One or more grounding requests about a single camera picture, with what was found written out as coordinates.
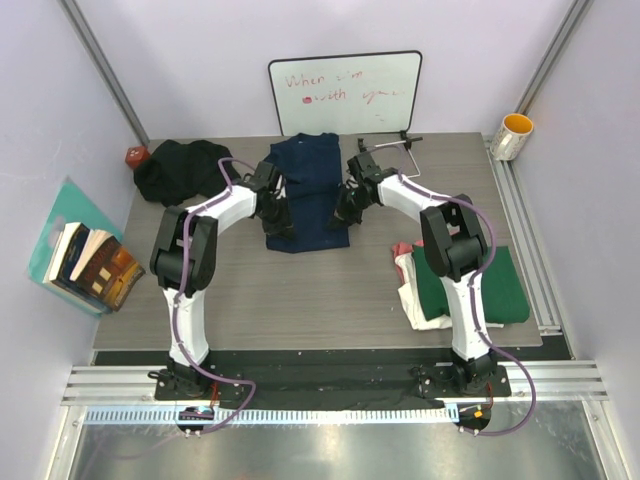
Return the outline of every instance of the whiteboard frame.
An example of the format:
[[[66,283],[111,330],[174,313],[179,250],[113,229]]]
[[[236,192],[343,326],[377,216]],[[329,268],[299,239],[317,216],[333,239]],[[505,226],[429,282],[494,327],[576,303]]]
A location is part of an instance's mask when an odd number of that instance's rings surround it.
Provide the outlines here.
[[[332,58],[352,58],[352,57],[378,57],[383,55],[400,55],[407,53],[417,53],[418,57],[420,57],[420,63],[418,64],[418,75],[416,77],[416,88],[413,91],[413,99],[411,100],[411,113],[409,114],[409,124],[407,128],[405,128],[404,132],[408,132],[411,128],[411,122],[413,121],[413,110],[416,106],[416,96],[418,95],[418,86],[420,85],[420,73],[422,72],[422,52],[419,50],[398,50],[393,52],[374,52],[374,53],[350,53],[346,55],[326,55],[319,57],[297,57],[297,58],[278,58],[276,60],[271,60],[269,65],[267,65],[267,72],[269,73],[269,82],[271,83],[271,94],[273,95],[273,104],[276,107],[276,115],[278,116],[278,126],[280,127],[280,135],[284,136],[284,131],[282,130],[282,120],[280,119],[280,109],[278,108],[278,99],[276,98],[276,90],[273,86],[273,76],[271,75],[271,66],[274,63],[283,63],[283,62],[301,62],[306,60],[328,60]],[[367,134],[371,132],[358,132],[354,135]],[[390,132],[375,132],[375,133],[398,133],[395,130]]]

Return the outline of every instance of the green towel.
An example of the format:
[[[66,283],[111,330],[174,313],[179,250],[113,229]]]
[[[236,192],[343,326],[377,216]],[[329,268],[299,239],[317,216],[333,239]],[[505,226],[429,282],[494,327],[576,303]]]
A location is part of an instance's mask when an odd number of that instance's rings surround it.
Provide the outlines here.
[[[424,256],[424,248],[414,247],[420,306],[427,320],[449,315],[449,304],[442,281],[433,273]],[[524,294],[508,247],[498,247],[496,256],[482,275],[482,303],[487,323],[522,323],[529,318]]]

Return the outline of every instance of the white cloth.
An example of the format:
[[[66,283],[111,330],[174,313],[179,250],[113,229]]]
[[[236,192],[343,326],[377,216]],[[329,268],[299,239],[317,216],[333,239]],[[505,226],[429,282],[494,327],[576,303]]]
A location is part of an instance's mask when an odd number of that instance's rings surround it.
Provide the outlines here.
[[[440,317],[427,320],[420,306],[420,297],[418,296],[418,279],[416,276],[416,266],[413,262],[411,253],[398,255],[395,258],[396,265],[402,270],[404,285],[398,289],[400,295],[400,303],[402,309],[411,323],[414,330],[439,330],[443,328],[451,328],[451,317],[441,315]],[[503,325],[496,323],[487,323],[487,327],[502,328]]]

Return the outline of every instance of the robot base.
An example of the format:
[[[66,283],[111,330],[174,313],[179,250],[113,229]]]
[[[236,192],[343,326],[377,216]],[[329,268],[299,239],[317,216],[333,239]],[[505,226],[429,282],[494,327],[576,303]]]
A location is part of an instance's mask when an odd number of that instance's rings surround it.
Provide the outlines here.
[[[214,373],[210,367],[211,354],[207,355],[200,368]],[[175,363],[169,357],[167,368],[149,372],[148,377],[156,382],[154,398],[160,401],[208,400],[212,394],[213,381],[198,373],[193,367]]]
[[[456,383],[456,368],[454,365],[421,366],[414,371],[418,379],[418,395],[424,399],[444,399],[460,397],[510,397],[511,386],[507,370],[498,366],[496,373],[489,377],[488,382],[477,391],[460,391]]]

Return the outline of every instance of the black cloth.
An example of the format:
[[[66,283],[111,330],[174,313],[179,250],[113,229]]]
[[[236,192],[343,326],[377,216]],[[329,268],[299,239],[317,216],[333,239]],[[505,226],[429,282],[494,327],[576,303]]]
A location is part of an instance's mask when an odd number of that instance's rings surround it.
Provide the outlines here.
[[[227,186],[218,160],[230,156],[227,147],[206,140],[188,144],[167,140],[133,171],[133,181],[145,200],[165,207],[197,194],[215,197]],[[224,169],[232,180],[240,178],[230,162]]]

